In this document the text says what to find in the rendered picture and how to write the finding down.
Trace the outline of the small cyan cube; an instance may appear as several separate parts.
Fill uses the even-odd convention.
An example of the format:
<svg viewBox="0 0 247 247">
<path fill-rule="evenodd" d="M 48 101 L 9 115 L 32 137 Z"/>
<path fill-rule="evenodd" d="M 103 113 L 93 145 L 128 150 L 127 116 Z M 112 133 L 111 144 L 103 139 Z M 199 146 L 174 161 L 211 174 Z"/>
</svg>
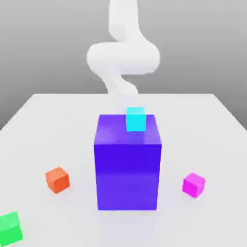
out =
<svg viewBox="0 0 247 247">
<path fill-rule="evenodd" d="M 146 131 L 146 113 L 143 107 L 127 107 L 126 130 L 127 132 Z"/>
</svg>

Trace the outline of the small orange cube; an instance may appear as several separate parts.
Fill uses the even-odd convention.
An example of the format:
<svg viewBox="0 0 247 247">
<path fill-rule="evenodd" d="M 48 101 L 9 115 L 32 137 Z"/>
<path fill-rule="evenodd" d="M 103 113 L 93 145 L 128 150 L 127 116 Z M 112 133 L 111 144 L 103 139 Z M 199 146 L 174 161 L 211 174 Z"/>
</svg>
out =
<svg viewBox="0 0 247 247">
<path fill-rule="evenodd" d="M 61 167 L 48 171 L 45 173 L 45 177 L 48 187 L 55 194 L 70 186 L 69 174 Z"/>
</svg>

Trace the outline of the small magenta cube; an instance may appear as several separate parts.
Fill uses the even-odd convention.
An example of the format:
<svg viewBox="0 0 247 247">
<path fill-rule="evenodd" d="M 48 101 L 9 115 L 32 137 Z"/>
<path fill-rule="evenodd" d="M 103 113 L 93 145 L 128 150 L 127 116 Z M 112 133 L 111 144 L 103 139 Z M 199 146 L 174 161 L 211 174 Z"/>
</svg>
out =
<svg viewBox="0 0 247 247">
<path fill-rule="evenodd" d="M 204 190 L 205 178 L 191 172 L 183 180 L 182 191 L 190 195 L 193 198 L 197 198 Z"/>
</svg>

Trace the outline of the small green cube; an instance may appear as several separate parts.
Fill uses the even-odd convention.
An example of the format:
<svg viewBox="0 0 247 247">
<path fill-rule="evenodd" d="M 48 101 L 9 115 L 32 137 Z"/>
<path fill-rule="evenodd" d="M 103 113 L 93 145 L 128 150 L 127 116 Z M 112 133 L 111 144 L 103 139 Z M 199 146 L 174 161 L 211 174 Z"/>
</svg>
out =
<svg viewBox="0 0 247 247">
<path fill-rule="evenodd" d="M 18 212 L 0 216 L 0 246 L 4 247 L 23 239 Z"/>
</svg>

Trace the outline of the large purple box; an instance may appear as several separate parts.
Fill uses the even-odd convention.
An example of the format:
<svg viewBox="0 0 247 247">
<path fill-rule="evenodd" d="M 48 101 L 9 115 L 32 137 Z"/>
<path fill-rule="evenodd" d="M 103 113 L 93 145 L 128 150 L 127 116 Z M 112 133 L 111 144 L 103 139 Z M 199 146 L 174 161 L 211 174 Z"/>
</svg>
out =
<svg viewBox="0 0 247 247">
<path fill-rule="evenodd" d="M 128 132 L 125 115 L 101 114 L 94 140 L 98 210 L 156 210 L 162 142 L 154 115 Z"/>
</svg>

